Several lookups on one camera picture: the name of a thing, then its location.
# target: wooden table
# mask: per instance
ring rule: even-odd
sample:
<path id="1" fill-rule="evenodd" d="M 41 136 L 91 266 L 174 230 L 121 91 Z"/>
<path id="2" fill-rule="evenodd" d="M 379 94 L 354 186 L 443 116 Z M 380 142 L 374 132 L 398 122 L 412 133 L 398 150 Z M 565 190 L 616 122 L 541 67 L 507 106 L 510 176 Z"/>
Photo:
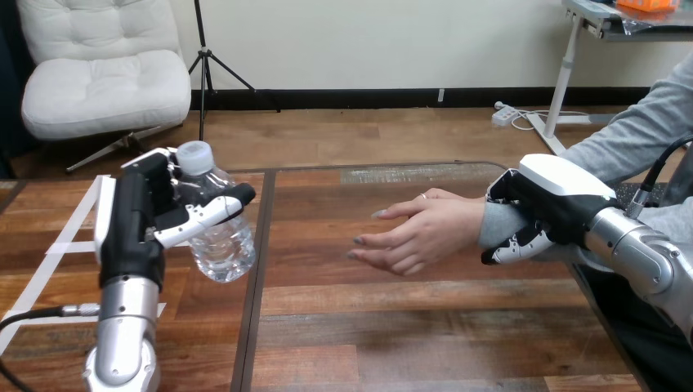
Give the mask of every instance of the wooden table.
<path id="1" fill-rule="evenodd" d="M 187 248 L 168 251 L 160 390 L 640 390 L 562 263 L 488 267 L 472 252 L 402 278 L 344 257 L 355 235 L 401 222 L 373 212 L 431 187 L 478 197 L 502 172 L 451 163 L 236 173 L 258 194 L 246 213 L 257 268 L 219 284 Z M 99 301 L 98 267 L 85 250 L 93 212 L 88 200 L 78 207 L 91 184 L 14 189 L 0 215 L 4 314 L 44 275 L 30 307 Z M 42 323 L 19 328 L 7 366 L 38 391 L 83 390 L 96 325 Z M 0 390 L 12 389 L 0 380 Z"/>

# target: gray sleeve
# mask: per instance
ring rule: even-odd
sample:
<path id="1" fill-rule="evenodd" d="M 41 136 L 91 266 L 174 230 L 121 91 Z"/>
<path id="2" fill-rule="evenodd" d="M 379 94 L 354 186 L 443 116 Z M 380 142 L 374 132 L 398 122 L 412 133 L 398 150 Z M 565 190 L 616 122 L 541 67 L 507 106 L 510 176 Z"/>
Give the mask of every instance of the gray sleeve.
<path id="1" fill-rule="evenodd" d="M 693 129 L 693 53 L 656 82 L 636 105 L 561 156 L 609 186 L 651 167 L 675 140 Z"/>
<path id="2" fill-rule="evenodd" d="M 693 54 L 666 79 L 656 82 L 640 102 L 616 116 L 601 131 L 568 149 L 562 157 L 613 186 L 650 167 L 669 144 L 688 134 L 690 129 L 693 129 Z M 678 232 L 691 222 L 691 215 L 682 215 L 693 213 L 693 206 L 686 203 L 645 209 L 641 220 L 672 238 L 673 234 L 682 233 L 690 238 L 693 233 L 690 227 L 688 231 Z M 512 206 L 487 203 L 479 246 L 495 247 L 528 222 Z M 535 258 L 595 266 L 595 256 L 576 246 L 555 245 Z"/>

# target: bottled water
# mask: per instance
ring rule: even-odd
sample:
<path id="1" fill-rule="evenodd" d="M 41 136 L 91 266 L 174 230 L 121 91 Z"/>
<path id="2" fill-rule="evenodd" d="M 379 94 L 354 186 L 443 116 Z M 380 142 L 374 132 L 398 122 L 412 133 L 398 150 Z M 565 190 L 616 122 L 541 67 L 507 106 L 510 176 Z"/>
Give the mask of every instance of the bottled water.
<path id="1" fill-rule="evenodd" d="M 212 148 L 203 141 L 181 145 L 176 157 L 182 171 L 177 191 L 184 204 L 204 206 L 235 185 L 228 173 L 214 165 Z M 243 215 L 192 238 L 190 249 L 199 270 L 216 282 L 233 282 L 255 262 L 253 234 Z"/>

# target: white armchair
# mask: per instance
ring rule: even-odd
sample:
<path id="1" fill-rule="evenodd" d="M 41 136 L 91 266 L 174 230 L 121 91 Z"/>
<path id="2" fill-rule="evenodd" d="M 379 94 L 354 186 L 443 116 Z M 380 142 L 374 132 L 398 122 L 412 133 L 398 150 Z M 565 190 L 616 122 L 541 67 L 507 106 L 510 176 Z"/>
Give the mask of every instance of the white armchair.
<path id="1" fill-rule="evenodd" d="M 131 131 L 139 140 L 181 124 L 190 77 L 168 0 L 17 0 L 37 64 L 22 101 L 39 140 Z M 67 168 L 125 146 L 119 139 Z"/>

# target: desk leg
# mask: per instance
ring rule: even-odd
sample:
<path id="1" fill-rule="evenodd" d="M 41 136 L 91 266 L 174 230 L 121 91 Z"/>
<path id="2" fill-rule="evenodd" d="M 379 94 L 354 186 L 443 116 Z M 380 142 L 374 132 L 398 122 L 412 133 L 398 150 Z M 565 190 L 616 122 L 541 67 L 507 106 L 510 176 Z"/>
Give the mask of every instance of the desk leg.
<path id="1" fill-rule="evenodd" d="M 566 96 L 566 88 L 568 88 L 570 73 L 573 71 L 573 65 L 575 64 L 575 52 L 583 25 L 584 18 L 573 16 L 573 31 L 570 33 L 570 41 L 568 41 L 566 56 L 563 57 L 561 72 L 558 74 L 558 82 L 556 83 L 556 90 L 553 92 L 553 99 L 551 100 L 551 108 L 548 111 L 546 124 L 541 124 L 537 127 L 539 124 L 532 122 L 534 129 L 536 129 L 544 142 L 555 154 L 562 153 L 566 150 L 558 138 L 556 138 L 556 124 L 558 122 L 558 115 L 561 112 L 561 106 L 563 105 L 563 98 Z"/>

